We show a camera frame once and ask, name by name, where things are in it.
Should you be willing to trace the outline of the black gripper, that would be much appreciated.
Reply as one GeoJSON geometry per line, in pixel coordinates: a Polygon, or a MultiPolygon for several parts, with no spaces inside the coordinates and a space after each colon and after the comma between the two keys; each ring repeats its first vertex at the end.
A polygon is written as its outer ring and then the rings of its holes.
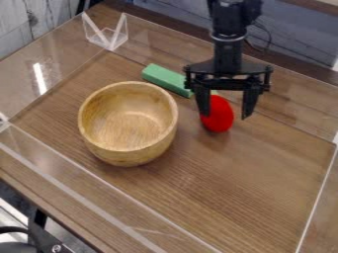
{"type": "Polygon", "coordinates": [[[242,119],[255,111],[259,96],[271,89],[274,68],[263,63],[244,61],[238,69],[216,70],[212,60],[183,67],[184,88],[195,94],[199,114],[210,116],[210,93],[212,90],[242,91],[242,119]]]}

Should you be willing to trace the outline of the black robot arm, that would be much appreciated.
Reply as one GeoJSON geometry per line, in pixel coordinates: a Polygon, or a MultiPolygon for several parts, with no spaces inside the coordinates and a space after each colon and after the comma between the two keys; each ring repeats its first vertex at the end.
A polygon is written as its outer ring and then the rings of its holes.
{"type": "Polygon", "coordinates": [[[255,111],[259,97],[271,89],[274,68],[243,61],[243,41],[248,27],[262,15],[262,0],[207,0],[211,18],[212,57],[187,64],[184,88],[195,94],[198,111],[211,114],[211,91],[240,91],[242,119],[255,111]]]}

